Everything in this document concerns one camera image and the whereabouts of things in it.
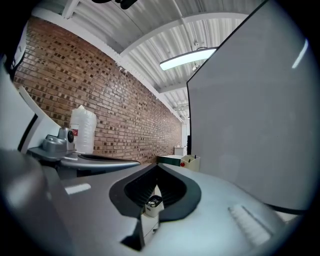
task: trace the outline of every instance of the white wall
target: white wall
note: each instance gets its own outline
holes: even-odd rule
[[[268,1],[187,85],[200,171],[264,203],[307,209],[319,179],[320,78],[290,17]]]
[[[188,142],[188,135],[190,135],[190,120],[189,119],[184,119],[182,123],[182,139],[181,139],[181,145],[183,147],[187,146]]]

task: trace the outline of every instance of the white ceiling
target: white ceiling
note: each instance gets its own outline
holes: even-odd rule
[[[45,0],[39,7],[70,19],[124,57],[177,112],[189,116],[186,81],[195,64],[166,71],[160,62],[217,47],[263,0],[138,0],[123,10],[114,1]]]

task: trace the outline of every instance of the black opening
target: black opening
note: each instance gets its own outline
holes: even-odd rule
[[[141,211],[156,185],[164,206],[159,213],[159,222],[185,218],[201,199],[201,190],[195,181],[161,163],[151,164],[119,180],[111,187],[109,196],[122,215],[140,219]]]
[[[188,136],[187,136],[186,154],[187,154],[187,155],[191,155],[191,135],[188,135]]]

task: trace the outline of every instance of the fluorescent light fixture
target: fluorescent light fixture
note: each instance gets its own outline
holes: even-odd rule
[[[308,49],[308,46],[309,46],[309,43],[308,43],[308,40],[306,39],[304,41],[304,45],[303,45],[302,50],[300,51],[298,57],[296,58],[295,62],[292,65],[293,69],[295,69],[298,66],[298,64],[300,63],[300,61],[302,60],[303,56],[305,55],[305,53],[306,53],[306,51]]]
[[[217,49],[216,47],[213,47],[213,48],[190,51],[185,54],[181,54],[161,62],[160,67],[162,68],[163,71],[165,71],[186,63],[205,60],[205,59],[208,59],[216,51],[216,49]]]

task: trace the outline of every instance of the brick wall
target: brick wall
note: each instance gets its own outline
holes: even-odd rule
[[[156,161],[181,141],[179,120],[130,73],[99,49],[50,22],[32,17],[14,77],[44,112],[69,127],[83,105],[97,116],[94,154]]]

